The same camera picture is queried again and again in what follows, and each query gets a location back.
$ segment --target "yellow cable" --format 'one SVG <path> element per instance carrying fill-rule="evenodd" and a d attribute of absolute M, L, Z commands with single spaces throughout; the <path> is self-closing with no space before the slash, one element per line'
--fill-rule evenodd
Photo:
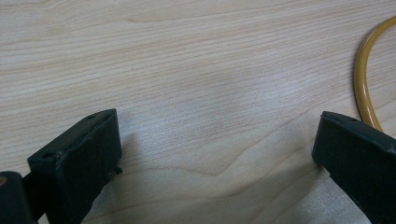
<path fill-rule="evenodd" d="M 376 128 L 380 132 L 383 131 L 375 115 L 374 108 L 370 100 L 369 89 L 367 87 L 367 61 L 369 59 L 370 50 L 373 47 L 374 42 L 382 33 L 388 30 L 390 26 L 395 24 L 396 16 L 382 22 L 370 34 L 368 34 L 359 48 L 355 61 L 355 97 L 359 112 L 361 113 L 361 119 L 364 123 Z"/>

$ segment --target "light wood surface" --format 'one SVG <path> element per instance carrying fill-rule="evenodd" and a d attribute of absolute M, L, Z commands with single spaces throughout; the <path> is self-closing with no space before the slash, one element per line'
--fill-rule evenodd
<path fill-rule="evenodd" d="M 354 55 L 395 1 L 0 1 L 0 170 L 117 108 L 124 173 L 84 223 L 369 223 L 311 159 L 358 118 Z M 371 54 L 396 137 L 396 29 Z"/>

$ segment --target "black object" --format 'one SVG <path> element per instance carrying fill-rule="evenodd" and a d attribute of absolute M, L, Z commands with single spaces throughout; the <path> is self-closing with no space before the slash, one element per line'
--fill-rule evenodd
<path fill-rule="evenodd" d="M 323 112 L 312 153 L 372 223 L 396 223 L 396 140 Z"/>
<path fill-rule="evenodd" d="M 81 120 L 29 157 L 31 173 L 0 173 L 0 223 L 80 223 L 121 157 L 115 109 Z"/>

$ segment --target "wooden table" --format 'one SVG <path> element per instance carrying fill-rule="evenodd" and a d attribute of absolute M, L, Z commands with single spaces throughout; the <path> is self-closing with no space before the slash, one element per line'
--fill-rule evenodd
<path fill-rule="evenodd" d="M 115 107 L 124 173 L 84 223 L 369 223 L 310 153 L 323 110 L 359 117 L 355 53 L 394 15 L 374 0 L 0 1 L 0 170 L 26 175 Z M 368 66 L 393 137 L 395 35 Z"/>

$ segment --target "black plastic part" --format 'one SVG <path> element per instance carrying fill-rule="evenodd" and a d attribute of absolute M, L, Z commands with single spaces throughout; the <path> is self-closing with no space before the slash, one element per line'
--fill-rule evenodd
<path fill-rule="evenodd" d="M 323 112 L 312 156 L 372 223 L 396 223 L 396 140 Z"/>
<path fill-rule="evenodd" d="M 49 222 L 80 223 L 119 171 L 120 157 L 115 109 L 88 116 L 32 155 L 31 177 L 45 183 L 41 199 Z"/>
<path fill-rule="evenodd" d="M 21 175 L 15 172 L 0 173 L 0 223 L 34 224 Z"/>

